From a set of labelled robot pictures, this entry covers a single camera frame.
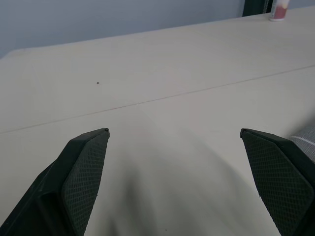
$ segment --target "textured rubber pad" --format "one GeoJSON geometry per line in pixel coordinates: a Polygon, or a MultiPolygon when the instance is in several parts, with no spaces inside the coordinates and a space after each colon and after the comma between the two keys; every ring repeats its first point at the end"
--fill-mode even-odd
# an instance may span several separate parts
{"type": "Polygon", "coordinates": [[[62,196],[76,235],[83,236],[97,197],[104,165],[107,133],[88,141],[63,184],[62,196]]]}
{"type": "Polygon", "coordinates": [[[276,144],[242,134],[257,190],[282,236],[292,236],[313,201],[313,189],[276,144]]]}

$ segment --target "bottle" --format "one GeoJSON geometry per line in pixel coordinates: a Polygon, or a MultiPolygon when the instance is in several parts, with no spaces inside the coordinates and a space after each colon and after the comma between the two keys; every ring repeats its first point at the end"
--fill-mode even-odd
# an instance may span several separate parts
{"type": "Polygon", "coordinates": [[[283,21],[290,0],[274,0],[271,7],[269,20],[283,21]]]}

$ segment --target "white table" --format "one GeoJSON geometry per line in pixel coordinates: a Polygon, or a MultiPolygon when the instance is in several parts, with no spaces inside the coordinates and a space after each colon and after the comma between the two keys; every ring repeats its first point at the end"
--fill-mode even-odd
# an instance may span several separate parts
{"type": "Polygon", "coordinates": [[[85,235],[106,233],[111,217],[130,228],[113,215],[133,172],[141,197],[151,196],[158,235],[278,235],[239,132],[287,137],[313,115],[314,13],[301,8],[282,23],[252,16],[1,59],[0,221],[68,140],[108,127],[85,235]]]}

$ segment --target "gray fabric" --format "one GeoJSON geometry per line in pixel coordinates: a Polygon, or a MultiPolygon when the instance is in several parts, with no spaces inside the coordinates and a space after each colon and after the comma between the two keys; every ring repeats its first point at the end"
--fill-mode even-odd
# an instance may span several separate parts
{"type": "Polygon", "coordinates": [[[290,138],[315,163],[315,123],[290,138]]]}

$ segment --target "gray wall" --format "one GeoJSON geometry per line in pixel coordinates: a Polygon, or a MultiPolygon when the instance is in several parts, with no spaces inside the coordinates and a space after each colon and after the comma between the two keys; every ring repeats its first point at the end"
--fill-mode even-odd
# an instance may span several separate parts
{"type": "MultiPolygon", "coordinates": [[[[314,1],[292,0],[291,7],[314,1]]],[[[244,0],[0,0],[0,57],[18,48],[240,17],[243,7],[244,0]]]]}

